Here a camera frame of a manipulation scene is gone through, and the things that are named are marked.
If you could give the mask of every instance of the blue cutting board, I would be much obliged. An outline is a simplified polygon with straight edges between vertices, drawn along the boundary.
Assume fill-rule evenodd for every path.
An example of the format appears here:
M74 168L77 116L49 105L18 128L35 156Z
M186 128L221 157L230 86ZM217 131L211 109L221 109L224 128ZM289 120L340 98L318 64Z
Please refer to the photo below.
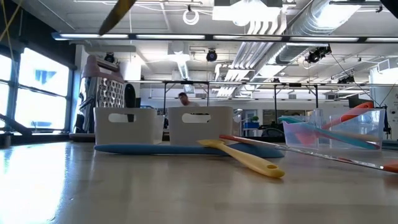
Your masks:
M261 158L280 158L283 153L273 147L253 146L245 143L230 144L229 147L250 153ZM94 146L96 151L125 155L153 155L153 154L207 154L228 156L227 153L203 146L168 146L148 144L108 144Z

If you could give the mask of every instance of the black pole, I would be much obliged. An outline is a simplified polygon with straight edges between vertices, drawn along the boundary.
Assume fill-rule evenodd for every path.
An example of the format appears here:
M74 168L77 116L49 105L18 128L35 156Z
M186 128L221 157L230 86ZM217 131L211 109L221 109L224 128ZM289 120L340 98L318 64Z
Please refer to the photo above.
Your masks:
M210 84L207 83L207 106L209 106L210 102L209 102L209 96L210 96Z
M166 86L167 83L164 83L164 97L163 97L163 115L166 115Z
M315 107L319 108L319 102L318 102L318 85L315 85Z
M278 123L278 111L276 109L276 85L274 85L275 123Z

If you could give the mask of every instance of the window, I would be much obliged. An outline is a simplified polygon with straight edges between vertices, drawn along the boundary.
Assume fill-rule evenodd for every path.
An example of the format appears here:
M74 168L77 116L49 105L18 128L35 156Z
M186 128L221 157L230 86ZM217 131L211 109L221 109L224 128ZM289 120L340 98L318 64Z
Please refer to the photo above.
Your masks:
M25 48L19 68L20 84L66 96L68 80L68 67Z
M66 109L64 97L19 89L15 119L27 128L63 129Z
M6 115L8 102L8 86L0 83L0 113ZM0 121L0 128L4 127L4 122Z
M23 86L18 88L15 120L27 128L64 129L69 68L25 48L18 81Z
M11 58L0 55L0 79L9 81L11 77Z
M69 68L28 48L14 55L14 61L0 55L0 113L38 131L65 129L72 103L67 98Z

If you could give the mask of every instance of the table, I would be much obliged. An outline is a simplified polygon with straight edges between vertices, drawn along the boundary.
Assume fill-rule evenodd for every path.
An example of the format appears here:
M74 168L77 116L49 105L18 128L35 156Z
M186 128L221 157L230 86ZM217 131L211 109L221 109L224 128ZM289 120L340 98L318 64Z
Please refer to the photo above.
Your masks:
M364 158L397 159L398 153ZM398 175L287 152L270 179L220 156L122 156L92 143L0 150L0 223L395 223Z
M254 137L259 137L259 136L261 136L261 133L263 130L259 130L258 128L244 128L244 129L242 129L242 131L243 131L243 136L245 136L245 137L249 137L250 136L249 133L251 131L253 132Z

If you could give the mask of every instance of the white plastic basket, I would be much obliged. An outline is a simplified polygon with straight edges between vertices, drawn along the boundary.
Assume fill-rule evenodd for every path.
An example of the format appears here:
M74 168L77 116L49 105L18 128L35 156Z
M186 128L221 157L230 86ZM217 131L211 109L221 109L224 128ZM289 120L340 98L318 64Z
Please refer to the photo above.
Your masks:
M155 109L94 108L94 114L96 144L162 142L164 117Z
M202 139L219 139L233 133L233 109L229 106L169 108L170 144L198 145Z

